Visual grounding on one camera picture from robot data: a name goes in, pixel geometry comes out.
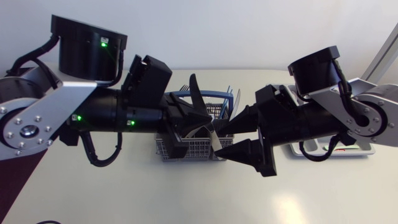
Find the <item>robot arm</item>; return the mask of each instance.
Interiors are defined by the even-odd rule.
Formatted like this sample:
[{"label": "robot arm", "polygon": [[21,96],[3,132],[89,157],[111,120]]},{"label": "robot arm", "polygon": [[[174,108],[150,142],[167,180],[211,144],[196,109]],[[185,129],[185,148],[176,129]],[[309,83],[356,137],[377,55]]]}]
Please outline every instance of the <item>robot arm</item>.
[{"label": "robot arm", "polygon": [[[347,82],[337,57],[334,46],[289,65],[297,96],[306,101],[303,105],[295,103],[286,86],[276,89],[268,85],[257,91],[256,103],[246,106],[220,133],[257,130],[259,139],[236,143],[216,151],[216,156],[251,165],[266,177],[276,175],[272,147],[281,144],[301,142],[304,156],[318,162],[330,156],[338,141],[345,145],[358,141],[363,147],[369,147],[369,142],[398,146],[394,137],[398,134],[394,128],[398,122],[398,86],[376,86],[360,79]],[[324,156],[304,151],[302,141],[331,135],[336,136]]]}]

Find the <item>white table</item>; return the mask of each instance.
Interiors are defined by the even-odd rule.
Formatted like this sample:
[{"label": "white table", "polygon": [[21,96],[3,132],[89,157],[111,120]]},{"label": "white table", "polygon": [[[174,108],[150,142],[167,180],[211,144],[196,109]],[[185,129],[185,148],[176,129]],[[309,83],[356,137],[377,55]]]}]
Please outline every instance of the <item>white table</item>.
[{"label": "white table", "polygon": [[[293,83],[275,70],[177,70],[167,91],[197,74],[202,90],[241,89],[238,112],[268,83]],[[237,134],[235,142],[256,139]],[[100,157],[116,134],[93,135]],[[397,223],[398,149],[375,146],[375,155],[311,162],[275,147],[278,176],[227,162],[164,163],[153,134],[125,134],[108,167],[91,165],[80,143],[57,141],[44,156],[4,223]]]}]

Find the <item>wire basket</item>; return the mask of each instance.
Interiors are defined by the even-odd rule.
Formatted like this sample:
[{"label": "wire basket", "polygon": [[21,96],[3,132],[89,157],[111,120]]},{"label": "wire basket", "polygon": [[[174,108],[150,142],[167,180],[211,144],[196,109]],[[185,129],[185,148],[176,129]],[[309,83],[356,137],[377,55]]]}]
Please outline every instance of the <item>wire basket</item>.
[{"label": "wire basket", "polygon": [[[223,107],[223,104],[214,104],[214,103],[207,103],[206,104],[208,113],[213,115],[216,118],[219,117],[220,111]],[[228,119],[228,113],[223,113],[222,119]],[[233,134],[226,135],[225,137],[219,138],[222,148],[230,146],[233,144]],[[155,135],[155,142],[156,142],[156,154],[162,156],[162,160],[164,162],[172,162],[172,161],[225,161],[225,159],[216,157],[214,155],[213,150],[211,149],[211,139],[208,138],[182,138],[183,142],[189,142],[189,148],[187,154],[182,159],[170,159],[169,154],[165,148],[163,140],[160,138],[158,134]]]}]

